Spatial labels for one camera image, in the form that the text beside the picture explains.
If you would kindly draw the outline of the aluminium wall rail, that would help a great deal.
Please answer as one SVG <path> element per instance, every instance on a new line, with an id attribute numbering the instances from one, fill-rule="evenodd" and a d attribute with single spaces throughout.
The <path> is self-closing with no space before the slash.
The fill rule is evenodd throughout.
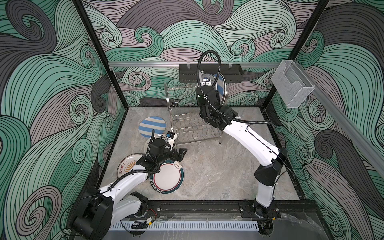
<path id="1" fill-rule="evenodd" d="M 197 62 L 142 62 L 142 61 L 116 61 L 109 62 L 111 68 L 176 68 L 179 65 L 196 65 Z M 280 62 L 222 62 L 223 65 L 241 65 L 244 68 L 277 68 Z"/>
<path id="2" fill-rule="evenodd" d="M 384 176 L 384 156 L 364 136 L 364 134 L 348 118 L 347 101 L 343 98 L 343 91 L 339 88 L 330 74 L 318 67 L 305 70 L 299 65 L 299 73 L 307 77 L 315 88 L 313 94 L 323 104 L 327 112 L 334 118 L 340 128 L 376 169 L 381 177 Z"/>

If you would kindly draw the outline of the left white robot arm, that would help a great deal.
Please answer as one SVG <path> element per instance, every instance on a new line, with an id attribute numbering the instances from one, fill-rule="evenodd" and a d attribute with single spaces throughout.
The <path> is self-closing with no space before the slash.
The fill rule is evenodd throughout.
<path id="1" fill-rule="evenodd" d="M 107 186 L 84 192 L 69 227 L 87 240 L 101 240 L 112 225 L 125 217 L 145 215 L 148 199 L 133 189 L 161 173 L 166 161 L 180 163 L 187 151 L 174 149 L 163 139 L 150 139 L 147 152 L 140 155 L 129 172 Z"/>

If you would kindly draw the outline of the orange sun plate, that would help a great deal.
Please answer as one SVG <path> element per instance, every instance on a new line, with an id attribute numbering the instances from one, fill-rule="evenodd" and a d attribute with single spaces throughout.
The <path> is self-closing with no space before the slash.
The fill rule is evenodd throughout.
<path id="1" fill-rule="evenodd" d="M 144 154 L 136 153 L 125 157 L 119 164 L 117 169 L 117 178 L 122 177 L 124 174 L 131 170 L 144 170 L 145 168 L 141 165 L 137 165 L 137 161 L 143 157 Z"/>

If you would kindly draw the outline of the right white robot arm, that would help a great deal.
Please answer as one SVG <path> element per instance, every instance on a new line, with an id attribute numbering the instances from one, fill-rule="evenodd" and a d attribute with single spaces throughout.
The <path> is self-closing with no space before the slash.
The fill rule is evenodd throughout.
<path id="1" fill-rule="evenodd" d="M 197 87 L 196 99 L 200 117 L 206 124 L 237 140 L 259 161 L 260 165 L 254 173 L 259 183 L 256 203 L 258 208 L 268 209 L 274 200 L 276 183 L 282 173 L 287 150 L 270 144 L 250 127 L 260 121 L 242 120 L 232 108 L 221 105 L 220 94 L 212 87 Z"/>

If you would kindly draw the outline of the clear acrylic wall box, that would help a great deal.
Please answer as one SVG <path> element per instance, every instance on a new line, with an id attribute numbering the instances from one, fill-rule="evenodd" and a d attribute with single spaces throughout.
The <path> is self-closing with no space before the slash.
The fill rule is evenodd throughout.
<path id="1" fill-rule="evenodd" d="M 305 69 L 293 60 L 282 61 L 271 80 L 289 109 L 298 108 L 315 89 Z"/>

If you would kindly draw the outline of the black perforated wall shelf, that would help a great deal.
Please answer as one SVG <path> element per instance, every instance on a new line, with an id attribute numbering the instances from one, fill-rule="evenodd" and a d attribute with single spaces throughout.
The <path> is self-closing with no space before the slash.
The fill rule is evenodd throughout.
<path id="1" fill-rule="evenodd" d="M 217 64 L 201 64 L 200 71 L 204 74 L 211 74 L 216 76 L 218 72 Z M 196 83 L 197 79 L 197 65 L 180 65 L 179 67 L 179 81 L 184 84 Z M 240 65 L 221 65 L 220 74 L 225 77 L 227 83 L 240 83 L 243 79 L 244 72 Z"/>

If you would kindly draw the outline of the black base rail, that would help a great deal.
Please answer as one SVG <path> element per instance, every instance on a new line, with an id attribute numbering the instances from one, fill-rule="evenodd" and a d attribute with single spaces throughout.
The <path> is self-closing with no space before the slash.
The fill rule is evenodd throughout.
<path id="1" fill-rule="evenodd" d="M 216 200 L 216 201 L 156 201 L 148 200 L 147 208 L 157 214 L 165 213 L 245 213 L 256 214 L 262 207 L 251 200 Z M 313 200 L 274 200 L 270 206 L 275 212 L 316 211 L 319 209 Z"/>

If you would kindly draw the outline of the aluminium wall rail right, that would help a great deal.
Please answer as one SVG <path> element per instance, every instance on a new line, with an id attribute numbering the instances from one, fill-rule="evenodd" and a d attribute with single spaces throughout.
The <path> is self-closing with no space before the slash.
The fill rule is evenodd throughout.
<path id="1" fill-rule="evenodd" d="M 299 65 L 299 73 L 307 77 L 315 88 L 313 94 L 323 104 L 327 112 L 334 118 L 340 128 L 376 169 L 381 177 L 384 176 L 384 156 L 364 136 L 364 134 L 348 118 L 347 101 L 343 98 L 343 91 L 339 88 L 330 74 L 318 67 L 305 70 Z"/>

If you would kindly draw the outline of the blue striped plate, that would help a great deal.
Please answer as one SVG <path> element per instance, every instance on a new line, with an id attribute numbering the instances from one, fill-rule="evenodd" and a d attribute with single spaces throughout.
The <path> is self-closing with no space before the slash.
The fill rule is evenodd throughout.
<path id="1" fill-rule="evenodd" d="M 220 95 L 220 105 L 224 105 L 227 99 L 227 84 L 225 77 L 222 74 L 219 74 L 216 89 Z"/>
<path id="2" fill-rule="evenodd" d="M 152 135 L 152 130 L 155 131 L 155 134 L 162 134 L 167 127 L 166 121 L 158 116 L 147 117 L 139 123 L 139 133 L 146 137 L 150 138 Z"/>

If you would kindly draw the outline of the green rimmed white plate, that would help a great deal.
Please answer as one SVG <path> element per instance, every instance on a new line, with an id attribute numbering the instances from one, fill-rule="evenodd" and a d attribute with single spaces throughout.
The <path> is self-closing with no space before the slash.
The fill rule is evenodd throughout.
<path id="1" fill-rule="evenodd" d="M 160 165 L 160 172 L 150 177 L 151 187 L 160 194 L 171 194 L 183 184 L 185 173 L 178 161 L 167 160 Z"/>

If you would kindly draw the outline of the aluminium wall rail back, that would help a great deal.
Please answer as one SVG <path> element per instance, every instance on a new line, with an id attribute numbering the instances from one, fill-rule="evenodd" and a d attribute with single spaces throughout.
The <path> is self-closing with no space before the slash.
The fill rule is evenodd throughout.
<path id="1" fill-rule="evenodd" d="M 176 68 L 179 65 L 196 65 L 197 62 L 142 62 L 142 61 L 116 61 L 109 62 L 111 68 Z M 244 68 L 277 68 L 280 62 L 222 62 L 223 65 L 241 65 Z"/>

